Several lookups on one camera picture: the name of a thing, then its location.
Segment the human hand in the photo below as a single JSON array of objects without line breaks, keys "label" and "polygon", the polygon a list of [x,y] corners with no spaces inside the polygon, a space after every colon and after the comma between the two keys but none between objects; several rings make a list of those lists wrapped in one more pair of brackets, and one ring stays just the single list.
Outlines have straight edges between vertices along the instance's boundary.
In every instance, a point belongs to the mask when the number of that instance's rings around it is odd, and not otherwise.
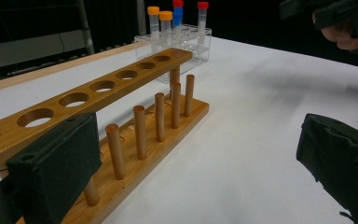
[{"label": "human hand", "polygon": [[[315,22],[315,14],[312,15],[313,22]],[[358,37],[351,37],[351,25],[349,21],[344,21],[341,24],[329,26],[321,29],[324,37],[334,43],[337,43],[339,49],[354,50],[358,49]]]}]

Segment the red cap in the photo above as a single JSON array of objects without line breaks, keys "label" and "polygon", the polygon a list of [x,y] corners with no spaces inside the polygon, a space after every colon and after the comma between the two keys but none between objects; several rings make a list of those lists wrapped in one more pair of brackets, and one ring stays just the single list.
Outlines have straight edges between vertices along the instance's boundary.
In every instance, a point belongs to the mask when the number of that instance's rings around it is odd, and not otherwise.
[{"label": "red cap", "polygon": [[198,9],[208,9],[209,2],[198,2],[197,7]]},{"label": "red cap", "polygon": [[183,1],[181,1],[181,0],[173,0],[173,1],[172,1],[172,5],[173,5],[174,7],[183,7],[184,4],[185,4],[185,3],[184,3]]}]

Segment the wooden base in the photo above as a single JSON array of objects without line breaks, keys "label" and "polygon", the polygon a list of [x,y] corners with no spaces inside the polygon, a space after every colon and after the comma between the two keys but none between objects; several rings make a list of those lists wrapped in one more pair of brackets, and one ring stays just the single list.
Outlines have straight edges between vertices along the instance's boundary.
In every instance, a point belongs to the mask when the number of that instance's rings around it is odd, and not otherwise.
[{"label": "wooden base", "polygon": [[208,104],[193,99],[191,116],[186,118],[183,114],[185,96],[181,96],[182,109],[179,128],[173,129],[171,127],[171,101],[168,96],[165,98],[165,141],[159,143],[156,139],[154,105],[151,105],[145,111],[147,142],[147,158],[145,160],[140,161],[137,159],[133,119],[122,125],[119,130],[126,176],[122,180],[116,180],[107,140],[106,138],[102,139],[103,165],[93,177],[100,201],[91,207],[87,204],[84,194],[82,194],[62,223],[103,222],[209,111]]}]

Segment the white tabletop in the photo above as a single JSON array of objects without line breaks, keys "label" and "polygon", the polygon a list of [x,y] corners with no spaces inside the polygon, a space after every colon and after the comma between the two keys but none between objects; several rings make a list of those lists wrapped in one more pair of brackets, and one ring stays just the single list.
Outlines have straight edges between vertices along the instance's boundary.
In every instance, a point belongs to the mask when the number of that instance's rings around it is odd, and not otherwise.
[{"label": "white tabletop", "polygon": [[[136,61],[135,50],[0,90],[0,119]],[[296,160],[307,113],[358,122],[358,67],[212,38],[186,74],[206,117],[104,223],[352,223]],[[153,104],[152,81],[97,113],[100,134]]]}]

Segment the wooden peg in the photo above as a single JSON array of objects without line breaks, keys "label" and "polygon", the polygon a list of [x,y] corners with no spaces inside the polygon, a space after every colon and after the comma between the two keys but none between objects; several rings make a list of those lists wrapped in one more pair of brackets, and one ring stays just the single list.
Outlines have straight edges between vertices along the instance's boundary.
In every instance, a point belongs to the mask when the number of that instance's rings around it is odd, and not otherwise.
[{"label": "wooden peg", "polygon": [[194,91],[194,75],[186,76],[186,96],[185,96],[185,117],[191,115],[191,104],[193,102],[193,91]]},{"label": "wooden peg", "polygon": [[116,124],[109,124],[105,130],[110,156],[112,157],[113,169],[115,171],[115,178],[117,180],[124,179],[126,176],[126,168],[124,165],[118,126]]},{"label": "wooden peg", "polygon": [[136,105],[133,108],[133,118],[135,121],[136,148],[139,160],[145,160],[146,150],[146,121],[145,108],[142,105]]},{"label": "wooden peg", "polygon": [[164,142],[164,93],[159,92],[155,95],[156,105],[156,138],[158,142]]},{"label": "wooden peg", "polygon": [[84,188],[84,196],[86,198],[87,204],[89,206],[95,206],[100,201],[100,196],[98,195],[98,191],[95,188],[94,179],[91,177],[89,183]]},{"label": "wooden peg", "polygon": [[177,66],[170,71],[170,83],[173,82],[180,83],[180,66]]},{"label": "wooden peg", "polygon": [[171,105],[171,126],[173,129],[179,128],[180,119],[180,92],[181,84],[173,82],[172,84],[172,105]]},{"label": "wooden peg", "polygon": [[180,83],[180,66],[177,66],[170,71],[170,99],[172,99],[172,84],[175,82]]}]

